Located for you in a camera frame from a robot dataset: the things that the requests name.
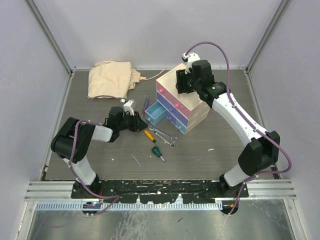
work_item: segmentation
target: black mounting plate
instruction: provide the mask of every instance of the black mounting plate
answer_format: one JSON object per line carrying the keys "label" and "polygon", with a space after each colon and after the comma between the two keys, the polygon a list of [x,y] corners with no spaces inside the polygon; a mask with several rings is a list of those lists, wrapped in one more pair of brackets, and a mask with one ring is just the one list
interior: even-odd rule
{"label": "black mounting plate", "polygon": [[[105,180],[100,181],[103,196],[119,195],[119,201],[124,204],[134,204],[138,196],[140,202],[147,204],[174,203],[181,194],[184,204],[215,203],[215,198],[234,198],[236,193],[222,194],[219,182],[212,180]],[[240,195],[248,197],[248,188],[244,187]],[[73,185],[72,199],[95,198],[77,181]],[[113,199],[104,199],[111,203]]]}

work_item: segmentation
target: small wire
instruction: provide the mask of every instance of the small wire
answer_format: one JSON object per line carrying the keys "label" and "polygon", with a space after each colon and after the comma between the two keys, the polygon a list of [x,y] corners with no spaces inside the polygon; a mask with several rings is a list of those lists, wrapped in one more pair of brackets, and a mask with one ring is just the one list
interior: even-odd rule
{"label": "small wire", "polygon": [[163,69],[161,72],[159,72],[159,73],[158,73],[157,75],[155,75],[155,76],[149,77],[149,78],[147,78],[147,79],[143,79],[143,81],[145,81],[145,80],[150,80],[150,79],[154,79],[154,78],[158,77],[160,74],[162,74],[164,71],[165,71],[165,69]]}
{"label": "small wire", "polygon": [[239,192],[238,192],[238,194],[237,194],[237,196],[236,196],[235,203],[234,203],[233,207],[231,208],[231,211],[229,212],[229,216],[231,216],[231,214],[234,212],[236,206],[238,205],[238,203],[239,203],[239,201],[240,201],[240,194],[241,194],[242,189],[244,188],[245,184],[246,184],[246,183],[243,182],[243,184],[242,184],[242,186],[241,186],[241,188],[240,188],[240,190],[239,190]]}

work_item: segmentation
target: gray table surface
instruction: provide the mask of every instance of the gray table surface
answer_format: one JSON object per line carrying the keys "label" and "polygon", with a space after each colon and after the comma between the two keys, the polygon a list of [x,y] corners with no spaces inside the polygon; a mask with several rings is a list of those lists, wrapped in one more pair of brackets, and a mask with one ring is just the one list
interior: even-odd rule
{"label": "gray table surface", "polygon": [[[149,78],[159,71],[142,70],[140,72],[142,76]],[[213,74],[216,81],[225,82],[227,71],[215,70]],[[68,117],[97,121],[90,108],[90,100],[87,98],[88,76],[88,71],[75,73],[60,126]],[[257,120],[244,72],[231,70],[230,80],[230,89],[237,101],[253,119]],[[135,100],[137,103],[135,110],[141,112],[146,98],[150,99],[149,106],[156,101],[156,80],[141,81],[135,86],[135,89],[128,91],[127,98]],[[92,106],[101,117],[106,118],[112,106],[122,106],[122,104],[113,99],[95,99],[92,101]],[[125,130],[120,132],[120,137],[113,143],[91,142],[87,157],[92,169],[100,179],[105,180],[215,180],[237,163],[244,148],[233,129],[213,110],[209,112],[204,121],[186,135],[183,135],[167,119],[160,122],[157,127],[178,137],[175,148],[170,148],[156,137],[166,163],[152,154],[151,148],[154,144],[143,131]],[[46,179],[72,180],[74,176],[66,163],[53,153]]]}

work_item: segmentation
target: stacked drawers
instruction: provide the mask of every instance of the stacked drawers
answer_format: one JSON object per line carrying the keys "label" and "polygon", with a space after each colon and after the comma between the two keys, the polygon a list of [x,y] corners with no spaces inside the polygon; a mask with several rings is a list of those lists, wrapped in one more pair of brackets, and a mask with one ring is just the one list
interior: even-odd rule
{"label": "stacked drawers", "polygon": [[145,113],[152,124],[157,124],[166,117],[183,134],[203,121],[210,110],[196,92],[178,94],[176,71],[185,68],[184,64],[180,64],[156,80],[157,102]]}

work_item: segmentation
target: pink drawer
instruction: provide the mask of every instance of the pink drawer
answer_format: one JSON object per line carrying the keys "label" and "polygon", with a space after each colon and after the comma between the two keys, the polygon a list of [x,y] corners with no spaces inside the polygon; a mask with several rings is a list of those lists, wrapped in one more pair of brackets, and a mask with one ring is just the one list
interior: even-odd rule
{"label": "pink drawer", "polygon": [[187,119],[190,116],[190,110],[184,106],[179,100],[177,100],[172,94],[165,89],[159,82],[156,82],[156,90],[161,93],[161,95],[171,103],[181,114],[183,114]]}

